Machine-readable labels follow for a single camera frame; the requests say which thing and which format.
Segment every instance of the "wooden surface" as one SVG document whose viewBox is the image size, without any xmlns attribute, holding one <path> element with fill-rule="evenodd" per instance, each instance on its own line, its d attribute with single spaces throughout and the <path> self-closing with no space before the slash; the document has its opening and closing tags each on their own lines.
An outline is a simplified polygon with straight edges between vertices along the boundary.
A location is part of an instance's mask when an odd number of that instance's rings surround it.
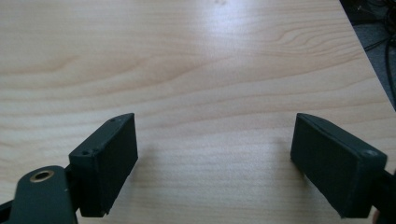
<svg viewBox="0 0 396 224">
<path fill-rule="evenodd" d="M 0 202 L 129 112 L 139 161 L 80 223 L 371 223 L 290 162 L 297 112 L 396 168 L 394 111 L 337 0 L 0 2 Z"/>
</svg>

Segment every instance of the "wood grain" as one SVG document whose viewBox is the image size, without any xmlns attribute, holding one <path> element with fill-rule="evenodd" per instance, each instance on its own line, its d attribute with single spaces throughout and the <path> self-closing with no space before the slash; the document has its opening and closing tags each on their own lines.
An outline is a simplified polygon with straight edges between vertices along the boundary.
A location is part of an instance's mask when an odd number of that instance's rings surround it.
<svg viewBox="0 0 396 224">
<path fill-rule="evenodd" d="M 336 0 L 0 2 L 0 202 L 129 112 L 139 161 L 80 223 L 371 223 L 290 162 L 297 112 L 396 168 L 394 111 Z"/>
</svg>

